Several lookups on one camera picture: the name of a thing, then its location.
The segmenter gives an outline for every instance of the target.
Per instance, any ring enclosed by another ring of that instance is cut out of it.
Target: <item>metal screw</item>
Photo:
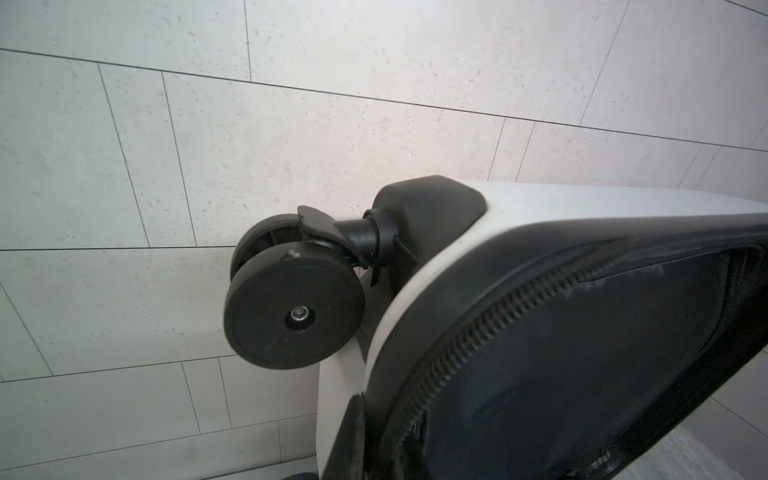
[[[306,308],[305,306],[298,306],[295,309],[290,311],[291,319],[297,322],[303,322],[309,316],[310,316],[310,309]]]

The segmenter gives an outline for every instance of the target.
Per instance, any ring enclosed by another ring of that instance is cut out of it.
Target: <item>caster wheel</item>
[[[312,365],[344,346],[365,297],[336,251],[289,242],[254,255],[237,271],[224,304],[224,332],[244,359],[270,369]]]
[[[245,265],[245,262],[252,259],[257,253],[281,243],[298,242],[299,240],[301,240],[301,234],[299,233],[298,215],[275,215],[261,220],[253,225],[237,242],[235,252],[232,254],[230,280],[235,277],[235,273]]]

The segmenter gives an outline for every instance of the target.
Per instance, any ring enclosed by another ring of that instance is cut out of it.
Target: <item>tiled floor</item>
[[[296,205],[426,174],[768,201],[767,45],[766,0],[0,2],[0,478],[313,455],[316,368],[220,322],[232,246]],[[746,480],[761,355],[687,421]]]

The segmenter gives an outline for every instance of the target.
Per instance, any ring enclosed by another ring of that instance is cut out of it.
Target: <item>open suitcase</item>
[[[767,247],[749,200],[424,177],[258,223],[224,326],[320,362],[322,478],[607,479],[768,343]]]

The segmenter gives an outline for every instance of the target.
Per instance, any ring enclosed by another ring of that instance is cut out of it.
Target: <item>zipper teeth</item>
[[[592,250],[534,276],[477,315],[453,336],[436,358],[430,360],[404,403],[396,406],[379,444],[381,458],[393,458],[397,446],[405,440],[442,387],[486,343],[529,310],[574,284],[589,280],[616,261],[615,258],[606,260],[604,250]]]

